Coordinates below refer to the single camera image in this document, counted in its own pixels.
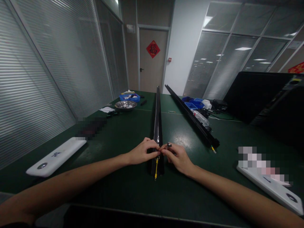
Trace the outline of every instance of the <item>metal bowl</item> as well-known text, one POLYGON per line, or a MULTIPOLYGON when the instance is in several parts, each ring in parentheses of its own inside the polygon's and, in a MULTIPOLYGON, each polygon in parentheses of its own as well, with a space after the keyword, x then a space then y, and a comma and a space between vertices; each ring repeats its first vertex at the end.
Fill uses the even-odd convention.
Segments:
POLYGON ((131 111, 136 107, 137 103, 134 101, 119 101, 115 104, 116 108, 121 111, 131 111))

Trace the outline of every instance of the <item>blue plastic box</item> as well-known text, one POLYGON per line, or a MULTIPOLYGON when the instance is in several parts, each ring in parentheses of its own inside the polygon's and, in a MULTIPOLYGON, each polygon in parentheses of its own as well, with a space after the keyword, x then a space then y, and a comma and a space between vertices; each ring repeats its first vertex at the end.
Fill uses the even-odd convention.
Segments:
POLYGON ((193 98, 191 98, 191 97, 183 97, 181 100, 183 102, 189 102, 189 101, 193 100, 193 98))
POLYGON ((130 101, 134 101, 134 102, 139 102, 140 96, 136 93, 134 93, 134 95, 137 96, 137 97, 136 98, 125 99, 125 97, 129 96, 129 94, 124 94, 124 95, 119 95, 119 98, 120 98, 121 101, 130 100, 130 101))
POLYGON ((189 102, 194 104, 197 108, 202 109, 205 105, 202 103, 203 99, 195 98, 189 102))
POLYGON ((193 109, 193 110, 197 109, 197 107, 193 103, 185 102, 185 105, 187 105, 189 109, 193 109))

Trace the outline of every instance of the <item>black rail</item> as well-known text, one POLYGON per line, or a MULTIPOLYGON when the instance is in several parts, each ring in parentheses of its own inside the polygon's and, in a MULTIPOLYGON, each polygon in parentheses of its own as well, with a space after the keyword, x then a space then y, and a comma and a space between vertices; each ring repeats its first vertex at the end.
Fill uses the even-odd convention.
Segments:
POLYGON ((176 93, 168 86, 165 85, 175 102, 183 108, 183 112, 187 114, 187 116, 192 120, 193 124, 197 126, 197 128, 201 131, 204 136, 204 141, 209 144, 209 146, 213 146, 214 148, 219 146, 219 141, 215 139, 207 129, 202 125, 201 122, 193 115, 191 110, 185 105, 185 103, 176 95, 176 93))
MULTIPOLYGON (((154 120, 154 137, 155 142, 162 146, 162 112, 161 112, 161 98, 159 86, 156 89, 156 105, 155 105, 155 120, 154 120)), ((159 155, 157 165, 157 176, 162 176, 165 173, 164 156, 159 155)), ((152 159, 151 174, 154 176, 156 171, 156 159, 152 159)))

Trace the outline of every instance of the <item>plastic bottle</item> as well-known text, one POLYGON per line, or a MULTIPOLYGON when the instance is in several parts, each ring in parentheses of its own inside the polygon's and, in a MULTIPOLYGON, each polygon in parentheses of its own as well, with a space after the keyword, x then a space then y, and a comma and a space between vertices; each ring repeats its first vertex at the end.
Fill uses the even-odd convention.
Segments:
POLYGON ((193 112, 193 115, 203 124, 204 127, 209 126, 209 121, 198 111, 194 111, 191 109, 191 112, 193 112))

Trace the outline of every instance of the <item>door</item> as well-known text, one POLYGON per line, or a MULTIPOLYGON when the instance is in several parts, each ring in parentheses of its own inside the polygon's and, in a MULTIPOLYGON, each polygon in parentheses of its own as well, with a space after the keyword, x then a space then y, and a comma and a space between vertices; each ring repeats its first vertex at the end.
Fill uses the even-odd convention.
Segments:
POLYGON ((165 66, 168 31, 139 30, 139 64, 140 64, 140 90, 156 92, 156 87, 162 87, 162 78, 165 66), (152 58, 147 47, 155 41, 159 51, 152 58))

